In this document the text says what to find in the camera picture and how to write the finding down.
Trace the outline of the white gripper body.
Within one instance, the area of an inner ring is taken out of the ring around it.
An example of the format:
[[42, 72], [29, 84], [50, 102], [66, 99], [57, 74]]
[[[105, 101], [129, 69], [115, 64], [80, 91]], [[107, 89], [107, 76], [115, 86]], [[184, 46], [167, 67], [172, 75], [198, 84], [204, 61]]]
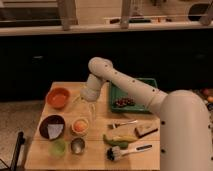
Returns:
[[88, 102], [95, 102], [100, 96], [103, 84], [102, 78], [90, 74], [85, 86], [80, 91], [80, 96]]

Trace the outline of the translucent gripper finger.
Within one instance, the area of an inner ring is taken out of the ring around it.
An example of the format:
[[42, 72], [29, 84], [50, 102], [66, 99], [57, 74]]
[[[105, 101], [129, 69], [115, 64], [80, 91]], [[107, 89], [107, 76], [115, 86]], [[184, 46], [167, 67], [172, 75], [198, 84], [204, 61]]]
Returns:
[[78, 101], [81, 100], [81, 99], [82, 99], [81, 96], [78, 95], [78, 96], [76, 96], [76, 97], [72, 100], [72, 103], [74, 104], [74, 103], [78, 102]]
[[91, 119], [92, 119], [92, 121], [94, 121], [96, 119], [96, 104], [89, 103], [89, 109], [91, 112]]

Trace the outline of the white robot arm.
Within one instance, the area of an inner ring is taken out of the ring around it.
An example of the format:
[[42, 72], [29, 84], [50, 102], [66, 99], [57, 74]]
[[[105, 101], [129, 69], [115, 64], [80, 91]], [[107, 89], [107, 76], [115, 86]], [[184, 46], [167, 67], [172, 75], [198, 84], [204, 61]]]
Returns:
[[93, 57], [80, 96], [96, 101], [106, 81], [127, 93], [160, 119], [160, 171], [213, 171], [210, 113], [189, 90], [166, 93], [113, 67], [110, 60]]

